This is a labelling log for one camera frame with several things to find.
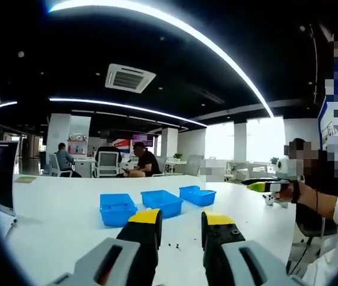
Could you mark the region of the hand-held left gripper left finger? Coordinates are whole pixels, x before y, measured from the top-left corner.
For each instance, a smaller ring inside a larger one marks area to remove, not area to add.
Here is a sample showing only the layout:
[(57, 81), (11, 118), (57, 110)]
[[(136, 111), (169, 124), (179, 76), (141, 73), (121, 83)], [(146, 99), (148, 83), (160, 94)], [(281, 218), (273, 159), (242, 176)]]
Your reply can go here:
[(106, 238), (49, 285), (152, 285), (162, 236), (162, 211), (137, 212), (116, 238)]

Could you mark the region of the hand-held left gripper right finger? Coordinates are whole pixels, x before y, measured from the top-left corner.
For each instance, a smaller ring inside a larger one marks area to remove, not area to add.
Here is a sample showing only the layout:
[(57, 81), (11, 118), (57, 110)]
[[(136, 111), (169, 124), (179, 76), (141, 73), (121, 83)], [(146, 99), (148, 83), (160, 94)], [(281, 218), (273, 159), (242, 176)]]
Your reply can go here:
[(224, 214), (201, 214), (203, 266), (209, 285), (305, 285), (286, 273), (278, 257), (245, 240), (235, 221)]

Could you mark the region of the person's right hand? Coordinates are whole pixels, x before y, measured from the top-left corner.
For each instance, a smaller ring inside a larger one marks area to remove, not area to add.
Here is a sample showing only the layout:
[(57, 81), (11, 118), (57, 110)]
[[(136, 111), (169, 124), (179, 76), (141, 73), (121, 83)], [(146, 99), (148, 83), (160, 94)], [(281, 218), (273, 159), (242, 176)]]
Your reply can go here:
[(277, 194), (278, 203), (290, 203), (293, 199), (293, 183), (281, 184)]

